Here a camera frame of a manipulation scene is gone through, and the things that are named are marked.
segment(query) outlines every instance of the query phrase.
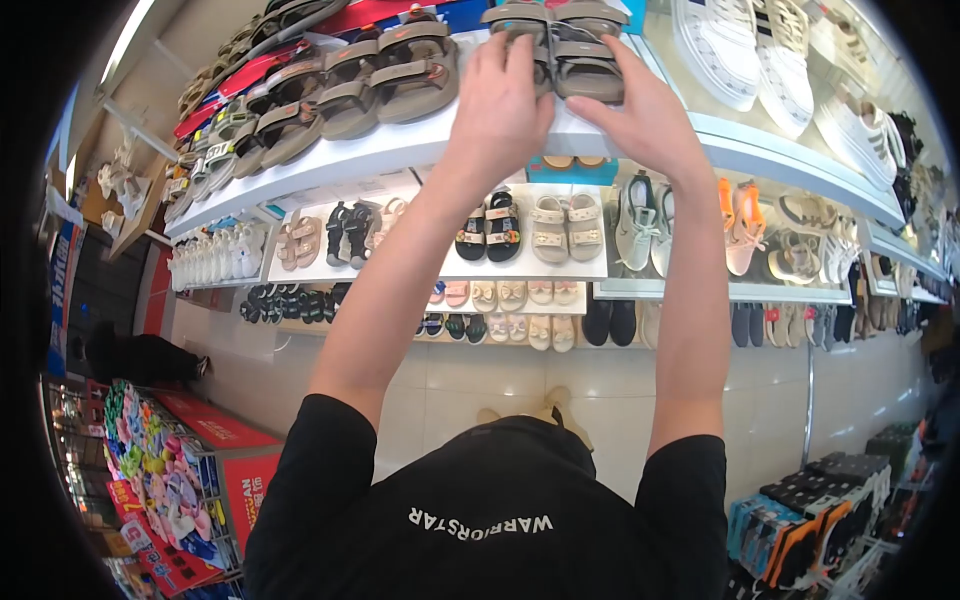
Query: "hand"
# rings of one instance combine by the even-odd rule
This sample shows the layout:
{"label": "hand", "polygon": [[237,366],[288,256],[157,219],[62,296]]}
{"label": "hand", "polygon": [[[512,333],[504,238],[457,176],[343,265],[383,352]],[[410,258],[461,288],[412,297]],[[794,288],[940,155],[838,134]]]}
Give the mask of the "hand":
{"label": "hand", "polygon": [[533,37],[518,37],[509,53],[506,42],[506,32],[494,34],[470,57],[442,159],[483,194],[527,165],[553,123],[553,94],[537,101],[534,92]]}
{"label": "hand", "polygon": [[672,181],[710,169],[677,94],[619,39],[602,39],[623,73],[623,112],[583,96],[567,98],[566,106],[606,132],[628,158]]}

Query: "orange sneaker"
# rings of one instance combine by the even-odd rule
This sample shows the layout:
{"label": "orange sneaker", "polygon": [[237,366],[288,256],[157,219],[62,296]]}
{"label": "orange sneaker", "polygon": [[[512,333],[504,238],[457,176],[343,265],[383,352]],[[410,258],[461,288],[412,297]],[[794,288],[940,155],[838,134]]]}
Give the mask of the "orange sneaker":
{"label": "orange sneaker", "polygon": [[760,192],[751,181],[740,184],[733,192],[732,226],[727,229],[727,269],[734,275],[743,275],[750,268],[754,249],[766,250],[761,243],[767,221],[760,212]]}

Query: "tiled floor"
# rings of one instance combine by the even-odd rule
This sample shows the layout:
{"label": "tiled floor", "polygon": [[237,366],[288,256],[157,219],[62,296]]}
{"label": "tiled floor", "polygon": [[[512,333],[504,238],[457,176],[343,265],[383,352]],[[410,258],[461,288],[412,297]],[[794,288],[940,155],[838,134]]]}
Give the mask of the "tiled floor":
{"label": "tiled floor", "polygon": [[[178,300],[172,340],[209,354],[204,392],[273,433],[293,423],[323,338],[243,323],[235,313]],[[374,477],[381,479],[475,424],[480,408],[528,412],[565,385],[596,446],[597,478],[633,502],[654,413],[650,350],[532,348],[416,342],[388,390]],[[814,353],[810,458],[862,451],[886,423],[918,418],[929,386],[915,340],[893,332],[831,354]],[[801,461],[807,396],[805,348],[735,348],[724,393],[728,499],[755,492]]]}

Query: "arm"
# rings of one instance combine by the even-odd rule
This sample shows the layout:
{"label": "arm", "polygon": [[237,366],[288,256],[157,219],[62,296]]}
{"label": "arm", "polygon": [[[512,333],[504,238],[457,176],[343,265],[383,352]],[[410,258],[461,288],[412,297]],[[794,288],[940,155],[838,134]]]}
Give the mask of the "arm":
{"label": "arm", "polygon": [[680,99],[618,39],[604,36],[604,43],[623,71],[623,112],[583,97],[567,99],[567,106],[607,132],[629,158],[666,175],[674,193],[649,457],[688,436],[723,436],[721,406],[730,366],[723,225],[716,177]]}
{"label": "arm", "polygon": [[314,370],[310,392],[339,398],[374,430],[457,230],[553,122],[553,96],[535,99],[533,39],[518,38],[509,56],[505,44],[496,34],[470,57],[444,156],[350,287]]}

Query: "person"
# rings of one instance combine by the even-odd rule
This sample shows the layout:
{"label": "person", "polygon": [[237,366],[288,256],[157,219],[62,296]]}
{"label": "person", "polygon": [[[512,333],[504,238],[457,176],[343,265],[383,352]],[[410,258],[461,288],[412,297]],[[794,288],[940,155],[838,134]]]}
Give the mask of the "person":
{"label": "person", "polygon": [[488,412],[371,485],[384,394],[450,242],[542,149],[554,118],[552,95],[535,99],[531,37],[508,51],[498,33],[468,60],[443,157],[329,331],[245,548],[250,598],[721,597],[730,317],[717,181],[676,95],[619,40],[603,41],[623,72],[623,111],[566,105],[666,175],[676,206],[634,505],[595,480],[588,447],[564,427],[563,390],[541,419]]}
{"label": "person", "polygon": [[97,383],[110,385],[114,379],[127,379],[135,385],[152,386],[158,382],[196,381],[210,365],[207,356],[197,356],[158,335],[117,335],[113,321],[100,321],[89,337],[77,336],[71,351],[90,367]]}

